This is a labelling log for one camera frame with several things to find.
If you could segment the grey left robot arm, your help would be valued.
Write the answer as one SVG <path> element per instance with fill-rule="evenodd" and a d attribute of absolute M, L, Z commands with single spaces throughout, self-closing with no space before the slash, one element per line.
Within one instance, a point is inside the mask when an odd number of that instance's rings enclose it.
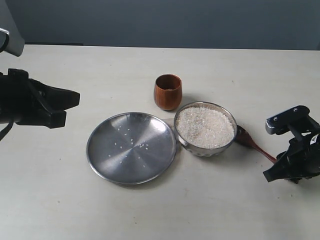
<path fill-rule="evenodd" d="M 19 57 L 25 41 L 6 1 L 0 2 L 0 50 Z M 67 110 L 78 106 L 78 92 L 57 88 L 29 77 L 27 71 L 9 68 L 0 75 L 0 122 L 9 125 L 65 126 Z"/>

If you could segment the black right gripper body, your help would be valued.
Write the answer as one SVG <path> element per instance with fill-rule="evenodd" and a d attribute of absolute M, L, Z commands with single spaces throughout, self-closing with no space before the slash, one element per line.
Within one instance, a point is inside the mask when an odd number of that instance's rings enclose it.
<path fill-rule="evenodd" d="M 287 125 L 294 138 L 288 150 L 279 158 L 277 180 L 297 184 L 302 179 L 320 175 L 320 124 L 311 117 L 303 117 Z"/>

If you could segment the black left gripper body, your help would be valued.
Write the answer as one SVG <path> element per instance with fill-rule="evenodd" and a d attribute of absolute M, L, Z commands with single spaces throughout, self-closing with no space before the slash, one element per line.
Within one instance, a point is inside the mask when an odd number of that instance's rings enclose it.
<path fill-rule="evenodd" d="M 0 122 L 13 121 L 18 125 L 43 125 L 42 100 L 48 94 L 49 86 L 29 78 L 22 69 L 9 68 L 7 74 L 0 74 Z"/>

